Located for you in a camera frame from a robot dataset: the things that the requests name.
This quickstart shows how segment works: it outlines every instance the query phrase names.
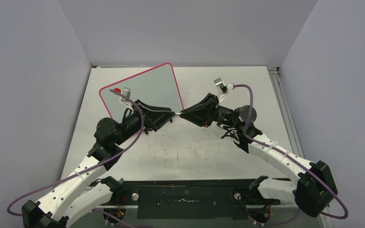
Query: white bracket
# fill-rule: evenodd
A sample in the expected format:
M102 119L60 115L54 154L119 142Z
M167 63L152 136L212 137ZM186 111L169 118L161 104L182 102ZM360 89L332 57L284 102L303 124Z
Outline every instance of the white bracket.
M219 95L219 103L221 103L224 98L228 95L228 91L234 89L233 84L225 84L221 78L217 78L214 80L215 86Z
M116 95L115 90L110 89L110 92L112 92ZM121 94L125 95L127 98L131 97L131 93L132 93L132 89L129 89L129 88L126 88L126 87L124 87L122 89L122 92L121 92ZM129 101L127 101L125 98L123 98L121 96L120 96L120 103L123 104L124 106L126 106L127 108L133 110L132 104L129 103Z

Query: black bracket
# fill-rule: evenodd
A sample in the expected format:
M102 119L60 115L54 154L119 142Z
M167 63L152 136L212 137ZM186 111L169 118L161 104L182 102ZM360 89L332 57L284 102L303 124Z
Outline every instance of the black bracket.
M68 216L55 221L51 218L52 213L44 213L39 205L40 202L29 200L21 207L24 228L66 228Z
M329 166L323 161L318 161L316 164L311 162L310 165L312 167L309 170L337 194L336 184ZM305 214L315 218L333 200L333 196L308 173L299 173L299 176L297 189L293 192L295 202Z
M213 122L214 109L218 107L219 100L216 95L208 93L196 105L181 111L179 117L186 119L199 127L208 127Z

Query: black plastic part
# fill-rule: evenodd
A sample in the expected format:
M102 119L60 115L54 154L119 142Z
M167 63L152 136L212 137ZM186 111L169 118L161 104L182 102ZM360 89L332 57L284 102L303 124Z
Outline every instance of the black plastic part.
M249 153L248 144L251 144L252 141L247 139L243 133L243 126L238 127L237 129L237 136L239 143L234 142L234 144L240 148L241 150L245 151L246 153ZM253 124L250 125L247 129L247 135L251 138L254 138L257 135L262 135L263 133L257 129Z
M322 161L310 163L310 171L318 176L332 191L337 194L335 181L330 168ZM295 202L307 215L317 217L322 210L333 200L333 196L319 182L308 173L300 173L297 189L294 192Z
M248 219L234 200L233 193L235 190L242 192L245 205L265 205L269 200L264 199L258 190L248 190L254 181L125 181L122 183L121 195L127 196L123 205L138 205L138 219ZM130 198L134 192L139 193L138 201ZM105 204L118 205L112 201Z
M38 203L27 201L21 207L24 228L66 228L69 217L62 217L59 221L51 219L51 213L45 214Z
M98 162L103 162L107 159L110 159L111 157L117 155L119 152L122 151L122 148L118 147L115 144L112 144L110 146L102 145L99 142L96 142L93 145L93 148L89 150L88 156L93 156L95 159L97 159ZM108 171L117 161L120 159L120 157L107 162L104 167Z
M115 208L104 208L104 212L107 212L108 214L111 214L111 215L115 216L116 218L122 220L126 216L126 209L120 209L124 213L124 215L122 215L121 213L117 213L117 210L118 210L118 208L116 208L116 209ZM111 217L108 217L105 214L103 214L103 217L105 220L108 220L108 222L110 222L110 223L113 223L113 224L118 223L117 220L115 220Z
M212 122L217 122L230 127L245 126L249 105L235 110L219 105L216 95L208 93L206 97L196 105L181 111L179 117L186 119L200 127L208 127ZM251 124L256 120L256 111L253 109Z
M116 142L127 140L128 137L125 137L123 134L125 134L123 125L106 117L97 123L94 137L102 145L112 145Z
M214 114L212 116L214 121L217 123L221 123L227 126L235 125L234 111L229 108L218 106L217 108L215 108Z
M208 127L212 124L214 110L219 104L216 95L208 93L206 97L196 105L181 111L180 118L188 120L199 127Z
M249 190L257 189L262 181L268 179L268 176L260 176L249 185Z
M238 126L245 125L248 113L249 113L249 105L244 105L240 108L236 108L234 110L234 124ZM256 116L257 116L256 110L254 109L254 107L252 107L250 124L253 124L253 122L255 122Z
M145 127L149 131L156 132L175 116L175 112L171 111L170 108L150 106L140 100L137 100L135 103L142 110L143 115L145 116ZM137 111L135 111L135 114L140 119L140 115Z
M123 179L121 179L120 181L117 181L116 179L114 179L113 177L109 176L106 178L103 178L100 181L102 184L107 185L110 190L112 191L112 196L111 196L111 203L120 203L121 201L121 195L122 195L122 183L123 183Z

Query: screw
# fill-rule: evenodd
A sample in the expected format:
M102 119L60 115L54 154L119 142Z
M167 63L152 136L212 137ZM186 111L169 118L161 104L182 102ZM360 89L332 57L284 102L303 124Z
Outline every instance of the screw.
M139 199L139 194L138 193L132 194L132 200L133 201L137 201L138 199Z
M238 200L238 198L241 196L241 193L237 192L234 194L234 199Z

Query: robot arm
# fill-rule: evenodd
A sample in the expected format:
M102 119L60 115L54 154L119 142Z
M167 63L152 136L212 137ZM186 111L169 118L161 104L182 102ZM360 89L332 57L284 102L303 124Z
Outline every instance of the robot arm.
M233 87L225 85L221 79L215 80L215 85L218 88L221 99ZM181 111L179 117L201 127L208 127L212 122L217 122L218 126L222 126L223 129L227 130L227 133L222 138L226 136L231 137L235 145L240 149L263 159L290 179L290 181L283 181L262 176L254 182L250 189L258 190L265 199L277 199L283 202L296 203L307 215L311 217L318 216L332 201L333 196L298 164L289 160L287 155L316 174L337 194L336 185L329 167L322 161L314 164L275 145L272 139L255 128L253 122L256 120L256 111L253 109L250 118L247 118L248 113L249 105L232 110L220 106L218 97L209 93L198 104ZM244 133L246 121L248 120L248 128ZM270 144L270 147L257 142ZM285 154L277 152L272 147L280 149Z
M157 131L175 116L169 108L149 106L139 100L135 103L143 112L146 132ZM118 145L134 135L140 126L141 117L138 112L124 118L122 123L111 118L100 120L94 134L96 143L69 175L77 174L77 176L59 184L38 201L29 200L22 206L24 227L65 228L95 207L117 200L122 183L112 177L104 178L99 186L79 195L91 182L107 172L119 160L119 157L103 166L99 166L98 163L119 154L123 149Z

